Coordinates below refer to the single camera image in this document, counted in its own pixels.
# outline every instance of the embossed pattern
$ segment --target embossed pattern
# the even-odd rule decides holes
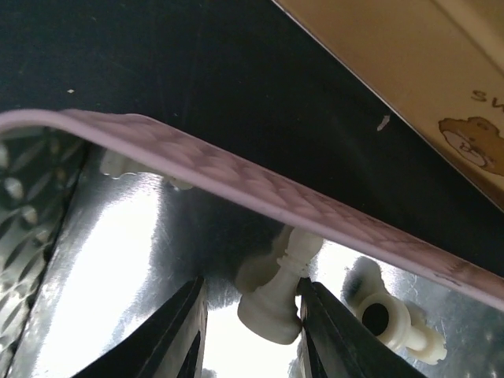
[[[502,277],[161,122],[140,115],[82,110],[18,110],[0,115],[4,130],[30,124],[79,135],[278,221],[504,310]]]
[[[28,319],[83,146],[47,128],[0,139],[0,376]]]

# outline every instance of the white speck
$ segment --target white speck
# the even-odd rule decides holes
[[[385,126],[387,126],[388,122],[391,120],[391,116],[387,115],[387,116],[384,116],[383,120],[381,121],[381,123],[378,125],[378,127],[376,128],[376,130],[378,132],[381,132]]]

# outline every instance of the shiny metal sheet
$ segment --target shiny metal sheet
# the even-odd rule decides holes
[[[246,257],[267,254],[283,225],[198,188],[178,191],[151,174],[113,180],[84,170],[10,377],[71,376],[139,326],[184,282],[206,277],[209,314],[204,377],[297,377],[298,341],[280,346],[236,316],[232,281]],[[311,276],[344,302],[359,258],[326,242]],[[387,289],[417,304],[447,339],[429,377],[496,378],[504,372],[504,316],[438,284],[378,263]]]

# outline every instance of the diamond plate metal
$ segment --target diamond plate metal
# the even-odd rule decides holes
[[[0,138],[0,376],[28,319],[85,146],[49,128]]]

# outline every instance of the white chess piece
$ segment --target white chess piece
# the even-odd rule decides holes
[[[154,173],[156,175],[162,176],[165,181],[168,181],[169,183],[171,183],[171,185],[182,191],[192,188],[192,185],[190,185],[189,183],[186,183],[175,177],[167,176],[156,169],[152,169],[147,165],[138,163],[137,161],[130,159],[129,157],[125,157],[124,155],[118,154],[117,152],[114,152],[112,150],[107,150],[105,152],[105,156],[103,157],[102,163],[100,165],[100,172],[104,175],[111,176],[114,179],[118,179],[127,173]]]
[[[242,295],[251,293],[276,275],[280,269],[276,261],[285,255],[292,229],[291,226],[284,226],[272,241],[269,253],[254,254],[241,264],[236,274],[235,286]]]
[[[389,349],[397,352],[406,348],[419,361],[436,365],[447,356],[446,340],[428,327],[424,319],[411,313],[401,300],[390,295],[380,282],[374,290],[364,286],[364,297],[355,309],[357,318]]]
[[[301,332],[296,288],[301,277],[308,276],[308,264],[323,243],[320,236],[302,229],[292,231],[285,255],[277,260],[276,275],[240,300],[238,317],[252,332],[283,345],[296,340]]]

